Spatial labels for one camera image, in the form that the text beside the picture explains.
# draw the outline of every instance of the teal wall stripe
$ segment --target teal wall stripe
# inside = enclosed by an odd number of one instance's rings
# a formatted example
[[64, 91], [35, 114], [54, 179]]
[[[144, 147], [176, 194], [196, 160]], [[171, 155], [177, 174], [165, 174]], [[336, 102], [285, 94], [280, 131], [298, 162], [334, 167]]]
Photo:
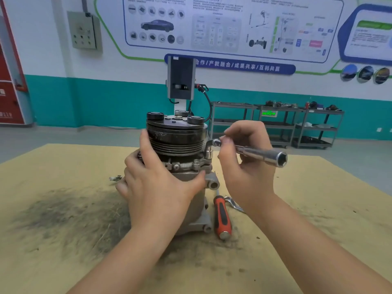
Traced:
[[[173, 111], [173, 104], [166, 97], [165, 85], [35, 75], [27, 75], [26, 78], [32, 107], [39, 125], [144, 128], [145, 115], [148, 111], [167, 114]], [[218, 88], [211, 88], [208, 95], [212, 101], [225, 102], [265, 103], [267, 100], [272, 100], [304, 105], [310, 100], [325, 106], [335, 104], [346, 112], [338, 134], [339, 138], [392, 140], [392, 133], [389, 133], [392, 128], [392, 118], [389, 113], [392, 111], [392, 101], [310, 97], [300, 94]], [[208, 103], [201, 93], [195, 92], [192, 108], [195, 115], [208, 116]], [[218, 118], [242, 118], [242, 116], [243, 111], [237, 109], [218, 108], [216, 111]], [[322, 117], [312, 115], [309, 121], [320, 123]], [[331, 116], [330, 121], [337, 125], [336, 116]], [[382, 133], [376, 132], [379, 127], [383, 128]]]

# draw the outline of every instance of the left hand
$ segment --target left hand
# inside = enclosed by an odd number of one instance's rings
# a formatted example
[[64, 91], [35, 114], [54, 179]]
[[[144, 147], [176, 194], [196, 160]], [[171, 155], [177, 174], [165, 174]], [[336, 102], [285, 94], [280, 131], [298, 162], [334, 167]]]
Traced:
[[157, 231], [177, 232], [192, 198], [205, 188], [205, 172], [189, 182], [175, 178], [162, 164], [151, 147], [146, 130], [140, 134], [140, 152], [125, 159], [125, 177], [116, 185], [117, 191], [128, 201], [132, 227], [148, 225]]

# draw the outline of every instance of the screwdriver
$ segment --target screwdriver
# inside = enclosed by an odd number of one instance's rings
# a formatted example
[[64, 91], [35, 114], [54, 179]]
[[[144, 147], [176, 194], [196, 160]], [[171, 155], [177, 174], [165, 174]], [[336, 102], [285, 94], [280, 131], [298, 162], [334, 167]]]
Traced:
[[[214, 139], [212, 144], [215, 147], [221, 147], [222, 141]], [[240, 145], [236, 145], [235, 147], [238, 154], [270, 163], [278, 168], [283, 168], [287, 164], [287, 153], [280, 150], [262, 150], [260, 148], [242, 147]]]
[[226, 209], [226, 201], [223, 196], [219, 195], [219, 190], [217, 190], [217, 194], [214, 198], [215, 233], [220, 239], [227, 240], [231, 237], [231, 222]]

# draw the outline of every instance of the forearm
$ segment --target forearm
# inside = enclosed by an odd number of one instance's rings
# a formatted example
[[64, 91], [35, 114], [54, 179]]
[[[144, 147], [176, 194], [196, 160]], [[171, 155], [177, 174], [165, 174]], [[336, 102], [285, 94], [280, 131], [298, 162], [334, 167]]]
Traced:
[[307, 222], [277, 196], [252, 220], [305, 294], [392, 293], [392, 284]]
[[135, 293], [173, 237], [154, 229], [132, 228], [68, 294]]

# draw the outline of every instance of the hand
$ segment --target hand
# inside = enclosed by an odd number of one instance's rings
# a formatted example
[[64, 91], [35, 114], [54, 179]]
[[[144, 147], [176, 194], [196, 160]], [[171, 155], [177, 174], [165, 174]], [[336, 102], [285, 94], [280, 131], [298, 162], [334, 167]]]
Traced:
[[272, 149], [265, 126], [260, 121], [238, 121], [225, 131], [218, 158], [231, 197], [248, 213], [255, 203], [266, 206], [274, 197], [275, 167], [240, 155], [238, 163], [234, 143], [264, 150]]
[[205, 172], [189, 182], [175, 178], [154, 152], [146, 130], [140, 135], [144, 164], [137, 159], [138, 152], [125, 159], [125, 177], [116, 189], [128, 201], [132, 227], [150, 225], [173, 237], [192, 198], [205, 188]]

